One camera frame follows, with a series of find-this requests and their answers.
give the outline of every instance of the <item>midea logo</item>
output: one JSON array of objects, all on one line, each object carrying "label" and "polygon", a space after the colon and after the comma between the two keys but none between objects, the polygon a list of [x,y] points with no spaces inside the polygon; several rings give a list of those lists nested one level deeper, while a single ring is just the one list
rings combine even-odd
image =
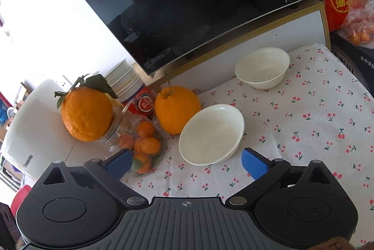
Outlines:
[{"label": "midea logo", "polygon": [[27,158],[26,162],[24,163],[24,167],[25,168],[27,168],[27,166],[29,165],[31,159],[32,159],[32,155],[29,155],[29,157]]},{"label": "midea logo", "polygon": [[160,55],[157,55],[157,56],[154,57],[154,58],[148,58],[147,63],[148,63],[148,65],[152,66],[152,65],[154,65],[154,63],[155,63],[156,61],[160,60],[160,59],[163,58],[163,57],[165,57],[165,55],[164,55],[164,54],[160,54]]}]

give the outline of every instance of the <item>tablecloth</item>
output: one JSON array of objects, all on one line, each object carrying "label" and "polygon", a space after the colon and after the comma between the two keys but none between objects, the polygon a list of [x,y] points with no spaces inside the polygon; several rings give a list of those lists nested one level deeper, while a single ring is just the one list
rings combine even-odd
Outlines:
[{"label": "tablecloth", "polygon": [[241,164],[245,147],[293,165],[320,159],[358,210],[351,242],[360,247],[373,239],[373,97],[322,45],[298,48],[289,56],[284,79],[272,89],[254,89],[233,78],[199,95],[202,107],[231,104],[244,116],[242,141],[229,160],[205,167],[188,164],[179,153],[179,137],[168,135],[166,153],[156,169],[141,179],[124,176],[122,181],[149,200],[220,196],[225,201],[253,181]]}]

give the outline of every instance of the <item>black box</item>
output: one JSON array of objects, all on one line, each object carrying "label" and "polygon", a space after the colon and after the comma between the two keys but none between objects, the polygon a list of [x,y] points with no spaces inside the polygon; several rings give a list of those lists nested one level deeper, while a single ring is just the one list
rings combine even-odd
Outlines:
[{"label": "black box", "polygon": [[370,94],[374,95],[374,50],[355,46],[343,37],[341,31],[330,33],[331,51]]}]

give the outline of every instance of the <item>stack of white bowls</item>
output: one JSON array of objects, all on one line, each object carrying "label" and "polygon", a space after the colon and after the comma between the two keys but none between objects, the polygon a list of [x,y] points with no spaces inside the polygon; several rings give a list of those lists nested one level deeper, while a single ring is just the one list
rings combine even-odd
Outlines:
[{"label": "stack of white bowls", "polygon": [[144,84],[126,59],[116,64],[104,77],[121,103],[126,103]]}]

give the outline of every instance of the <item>white appliance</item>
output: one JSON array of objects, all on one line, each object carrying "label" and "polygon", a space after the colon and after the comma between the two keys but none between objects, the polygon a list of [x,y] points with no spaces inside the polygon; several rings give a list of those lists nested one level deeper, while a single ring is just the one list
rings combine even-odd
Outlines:
[{"label": "white appliance", "polygon": [[56,107],[55,91],[62,89],[48,79],[31,92],[1,147],[5,159],[35,181],[53,161],[62,160],[73,167],[92,158],[105,160],[112,155],[102,144],[81,142],[68,133]]}]

